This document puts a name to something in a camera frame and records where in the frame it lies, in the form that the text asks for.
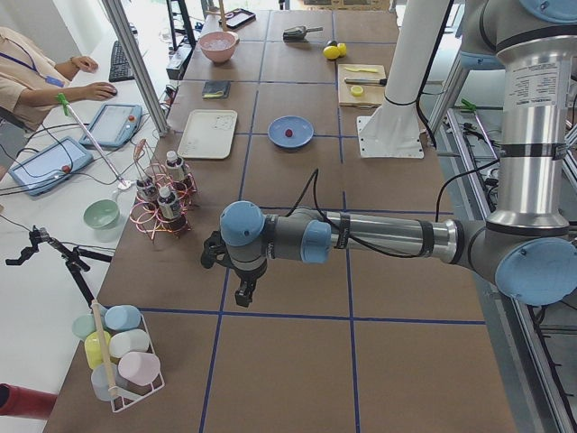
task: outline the person's hand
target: person's hand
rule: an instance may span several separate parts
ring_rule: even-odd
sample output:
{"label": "person's hand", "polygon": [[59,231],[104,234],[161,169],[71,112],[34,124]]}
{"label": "person's hand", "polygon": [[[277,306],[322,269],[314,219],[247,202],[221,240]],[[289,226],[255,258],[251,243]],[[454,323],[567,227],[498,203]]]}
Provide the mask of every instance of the person's hand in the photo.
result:
{"label": "person's hand", "polygon": [[84,98],[92,101],[105,101],[115,97],[116,93],[116,88],[106,82],[97,82],[84,86]]}
{"label": "person's hand", "polygon": [[98,69],[98,63],[88,56],[71,57],[70,61],[74,66],[85,72],[94,72]]}

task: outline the yellow cup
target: yellow cup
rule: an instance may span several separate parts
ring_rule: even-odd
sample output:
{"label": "yellow cup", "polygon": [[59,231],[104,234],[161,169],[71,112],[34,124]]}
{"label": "yellow cup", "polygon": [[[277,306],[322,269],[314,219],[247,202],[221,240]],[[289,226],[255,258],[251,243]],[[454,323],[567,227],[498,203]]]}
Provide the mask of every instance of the yellow cup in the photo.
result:
{"label": "yellow cup", "polygon": [[[106,345],[110,344],[110,334],[105,331]],[[84,351],[87,354],[88,366],[94,370],[102,362],[102,354],[100,353],[100,343],[98,342],[98,333],[93,332],[87,339],[84,340]]]}

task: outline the keyboard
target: keyboard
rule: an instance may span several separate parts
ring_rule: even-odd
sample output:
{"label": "keyboard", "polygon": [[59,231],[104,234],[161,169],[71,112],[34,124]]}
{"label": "keyboard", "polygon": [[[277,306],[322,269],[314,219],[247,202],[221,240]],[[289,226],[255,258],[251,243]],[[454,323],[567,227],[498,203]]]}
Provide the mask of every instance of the keyboard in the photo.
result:
{"label": "keyboard", "polygon": [[110,55],[110,74],[108,75],[108,81],[114,83],[116,81],[126,81],[127,79],[134,79],[133,70],[128,64],[126,53],[120,45],[120,42],[115,41]]}

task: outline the red object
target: red object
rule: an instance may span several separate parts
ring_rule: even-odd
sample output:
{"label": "red object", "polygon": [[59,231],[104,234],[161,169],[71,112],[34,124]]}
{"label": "red object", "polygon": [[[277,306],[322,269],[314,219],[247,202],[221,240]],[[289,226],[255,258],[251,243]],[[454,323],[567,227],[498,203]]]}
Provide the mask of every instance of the red object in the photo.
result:
{"label": "red object", "polygon": [[48,419],[58,395],[0,383],[0,415]]}

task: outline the pink bowl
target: pink bowl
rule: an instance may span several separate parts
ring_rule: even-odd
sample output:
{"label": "pink bowl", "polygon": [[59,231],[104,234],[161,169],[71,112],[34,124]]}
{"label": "pink bowl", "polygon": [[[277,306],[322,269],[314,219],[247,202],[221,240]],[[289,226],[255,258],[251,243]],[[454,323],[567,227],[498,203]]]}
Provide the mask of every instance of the pink bowl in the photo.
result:
{"label": "pink bowl", "polygon": [[231,32],[212,32],[198,40],[200,50],[214,63],[223,63],[233,57],[238,36]]}

